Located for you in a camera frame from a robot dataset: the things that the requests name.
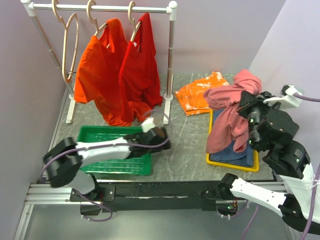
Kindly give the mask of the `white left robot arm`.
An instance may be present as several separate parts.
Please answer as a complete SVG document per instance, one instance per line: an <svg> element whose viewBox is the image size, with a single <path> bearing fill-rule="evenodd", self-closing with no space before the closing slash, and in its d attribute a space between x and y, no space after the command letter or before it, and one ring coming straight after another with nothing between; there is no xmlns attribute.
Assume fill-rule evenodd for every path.
<svg viewBox="0 0 320 240"><path fill-rule="evenodd" d="M67 137L44 155L43 170L52 188L69 186L77 195L94 201L102 189L94 175L81 170L83 167L109 160L139 158L170 148L167 130L156 126L109 141L75 142Z"/></svg>

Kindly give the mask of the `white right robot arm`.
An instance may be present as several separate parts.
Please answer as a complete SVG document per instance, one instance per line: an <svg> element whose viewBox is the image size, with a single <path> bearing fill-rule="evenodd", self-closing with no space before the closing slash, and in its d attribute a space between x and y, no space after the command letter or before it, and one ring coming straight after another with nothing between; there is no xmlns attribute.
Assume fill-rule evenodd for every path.
<svg viewBox="0 0 320 240"><path fill-rule="evenodd" d="M241 93L238 114L248 120L249 144L266 152L263 161L287 184L290 193L267 190L227 173L217 187L221 199L243 198L277 213L291 228L307 234L320 233L320 173L314 172L305 147L294 140L299 125L281 109L279 100L269 105L265 91Z"/></svg>

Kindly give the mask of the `dusty pink t shirt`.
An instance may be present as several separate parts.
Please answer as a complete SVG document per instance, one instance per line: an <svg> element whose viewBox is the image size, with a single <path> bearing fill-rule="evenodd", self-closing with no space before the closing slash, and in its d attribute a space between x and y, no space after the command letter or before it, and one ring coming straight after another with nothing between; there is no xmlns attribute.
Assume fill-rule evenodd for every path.
<svg viewBox="0 0 320 240"><path fill-rule="evenodd" d="M208 135L207 153L218 153L231 143L236 153L246 149L249 139L248 121L237 112L243 91L253 95L262 92L261 80L247 69L241 70L233 77L232 85L210 88L203 93L205 101L213 111L222 110Z"/></svg>

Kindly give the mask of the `green plastic tray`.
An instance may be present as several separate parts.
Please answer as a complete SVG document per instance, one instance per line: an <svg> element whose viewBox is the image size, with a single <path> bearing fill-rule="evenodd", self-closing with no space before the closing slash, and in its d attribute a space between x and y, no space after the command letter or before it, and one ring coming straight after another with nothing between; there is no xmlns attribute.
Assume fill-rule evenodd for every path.
<svg viewBox="0 0 320 240"><path fill-rule="evenodd" d="M129 134L141 132L140 126L94 126L83 125L77 137L78 142L95 143L111 141ZM152 173L151 154L130 159L113 159L96 162L81 168L92 174L123 174L148 176Z"/></svg>

